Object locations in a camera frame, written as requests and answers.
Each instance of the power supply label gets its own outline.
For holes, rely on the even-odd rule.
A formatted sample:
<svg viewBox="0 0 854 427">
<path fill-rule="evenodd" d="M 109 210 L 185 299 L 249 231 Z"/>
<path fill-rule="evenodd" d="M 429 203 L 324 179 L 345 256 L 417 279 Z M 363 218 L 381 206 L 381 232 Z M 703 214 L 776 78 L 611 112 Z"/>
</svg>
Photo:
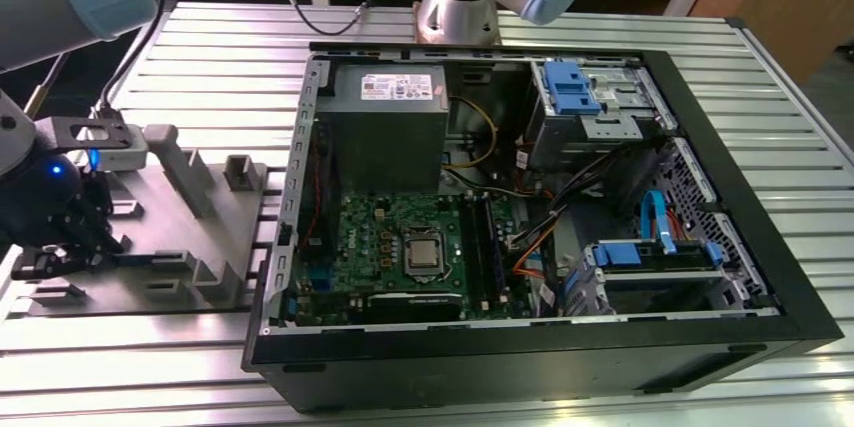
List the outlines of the power supply label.
<svg viewBox="0 0 854 427">
<path fill-rule="evenodd" d="M 361 100 L 432 100 L 429 75 L 371 74 L 361 77 Z"/>
</svg>

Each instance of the blue cable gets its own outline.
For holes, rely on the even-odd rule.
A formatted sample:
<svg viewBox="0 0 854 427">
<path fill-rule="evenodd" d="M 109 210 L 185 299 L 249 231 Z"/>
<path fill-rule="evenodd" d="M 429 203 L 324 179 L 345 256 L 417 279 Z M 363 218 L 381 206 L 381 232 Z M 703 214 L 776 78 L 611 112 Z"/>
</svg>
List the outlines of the blue cable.
<svg viewBox="0 0 854 427">
<path fill-rule="evenodd" d="M 655 236 L 650 221 L 650 210 L 655 214 Z M 644 239 L 659 238 L 664 246 L 664 254 L 676 253 L 676 245 L 670 234 L 670 222 L 667 220 L 667 203 L 660 190 L 648 190 L 640 203 L 640 236 Z"/>
</svg>

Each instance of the aluminum extrusion table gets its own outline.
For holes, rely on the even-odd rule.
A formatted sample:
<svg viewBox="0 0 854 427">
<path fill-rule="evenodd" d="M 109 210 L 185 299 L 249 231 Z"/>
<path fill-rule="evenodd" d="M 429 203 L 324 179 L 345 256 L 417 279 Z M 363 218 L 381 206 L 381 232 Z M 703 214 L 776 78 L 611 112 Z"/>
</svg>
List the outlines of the aluminum extrusion table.
<svg viewBox="0 0 854 427">
<path fill-rule="evenodd" d="M 351 16 L 349 8 L 307 10 L 325 28 Z M 848 337 L 688 394 L 315 418 L 297 414 L 261 378 L 240 370 L 248 313 L 28 318 L 20 312 L 30 286 L 1 282 L 0 271 L 0 292 L 8 287 L 0 299 L 0 420 L 38 427 L 847 425 L 854 418 L 852 156 L 752 35 L 718 19 L 579 14 L 545 27 L 505 14 L 500 29 L 505 45 L 670 52 Z M 339 40 L 412 42 L 412 30 L 408 10 L 377 8 L 353 35 Z M 289 7 L 179 4 L 113 102 L 130 123 L 175 123 L 181 146 L 203 149 L 208 163 L 245 153 L 273 167 L 249 275 L 275 233 L 311 40 L 317 37 Z"/>
</svg>

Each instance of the screw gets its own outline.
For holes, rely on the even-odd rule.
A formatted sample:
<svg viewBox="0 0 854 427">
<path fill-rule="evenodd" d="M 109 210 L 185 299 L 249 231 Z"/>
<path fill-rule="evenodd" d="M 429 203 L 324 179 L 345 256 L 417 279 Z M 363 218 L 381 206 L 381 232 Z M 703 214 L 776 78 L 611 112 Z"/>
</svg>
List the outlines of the screw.
<svg viewBox="0 0 854 427">
<path fill-rule="evenodd" d="M 0 127 L 2 128 L 2 130 L 12 130 L 14 127 L 17 127 L 17 121 L 12 116 L 4 115 L 2 117 L 0 117 Z"/>
</svg>

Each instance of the yellow cable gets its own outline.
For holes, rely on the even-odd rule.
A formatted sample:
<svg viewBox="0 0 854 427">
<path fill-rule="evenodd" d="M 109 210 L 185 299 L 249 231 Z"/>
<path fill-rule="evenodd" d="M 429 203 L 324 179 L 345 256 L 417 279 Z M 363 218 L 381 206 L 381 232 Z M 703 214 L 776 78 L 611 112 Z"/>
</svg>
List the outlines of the yellow cable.
<svg viewBox="0 0 854 427">
<path fill-rule="evenodd" d="M 464 164 L 444 164 L 441 166 L 441 168 L 444 169 L 467 169 L 468 167 L 473 167 L 480 162 L 483 162 L 489 157 L 489 155 L 492 155 L 492 152 L 495 152 L 495 146 L 497 145 L 497 127 L 495 126 L 495 122 L 492 122 L 492 119 L 485 114 L 484 110 L 471 100 L 461 97 L 448 97 L 448 100 L 457 100 L 468 107 L 471 107 L 480 114 L 483 120 L 485 120 L 485 123 L 489 124 L 489 131 L 492 133 L 492 141 L 489 142 L 489 149 L 485 151 L 485 154 L 483 154 L 471 162 L 465 162 Z"/>
</svg>

